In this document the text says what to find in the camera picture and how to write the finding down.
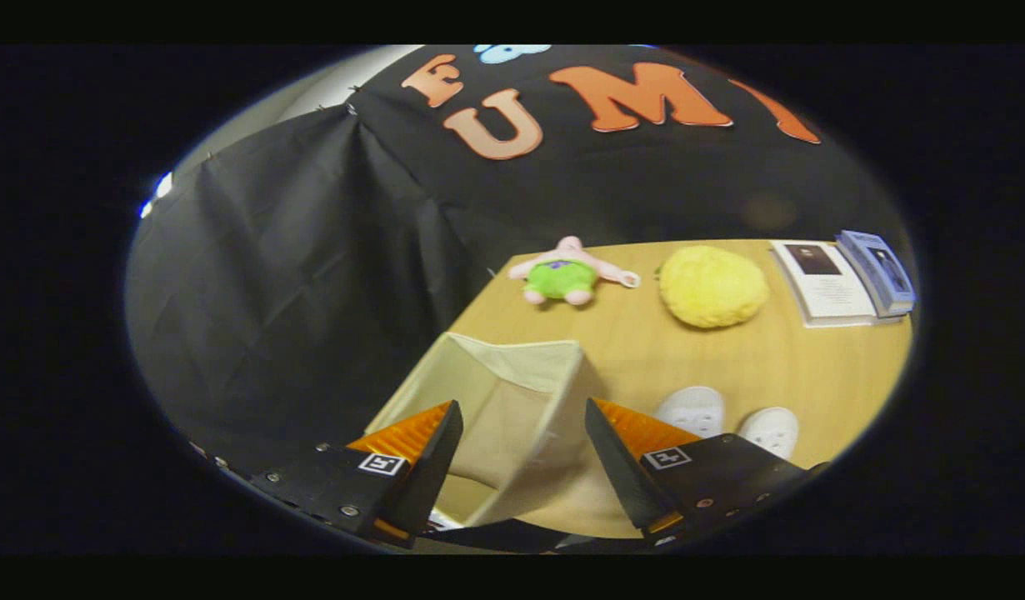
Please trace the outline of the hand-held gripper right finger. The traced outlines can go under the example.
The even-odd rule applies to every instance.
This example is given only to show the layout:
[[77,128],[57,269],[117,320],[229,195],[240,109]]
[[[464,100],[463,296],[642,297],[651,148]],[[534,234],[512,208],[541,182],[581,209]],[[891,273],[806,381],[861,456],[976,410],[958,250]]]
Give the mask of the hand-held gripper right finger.
[[829,466],[802,468],[737,434],[703,439],[596,398],[587,402],[585,427],[646,543],[698,542],[740,527]]

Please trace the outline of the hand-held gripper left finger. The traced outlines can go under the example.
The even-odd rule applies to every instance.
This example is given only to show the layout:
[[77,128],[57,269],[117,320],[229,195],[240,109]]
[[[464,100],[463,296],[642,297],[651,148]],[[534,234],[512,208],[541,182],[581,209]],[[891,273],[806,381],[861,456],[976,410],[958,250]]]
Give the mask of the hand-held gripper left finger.
[[429,529],[462,433],[462,408],[448,400],[341,447],[316,447],[250,483],[342,534],[409,549]]

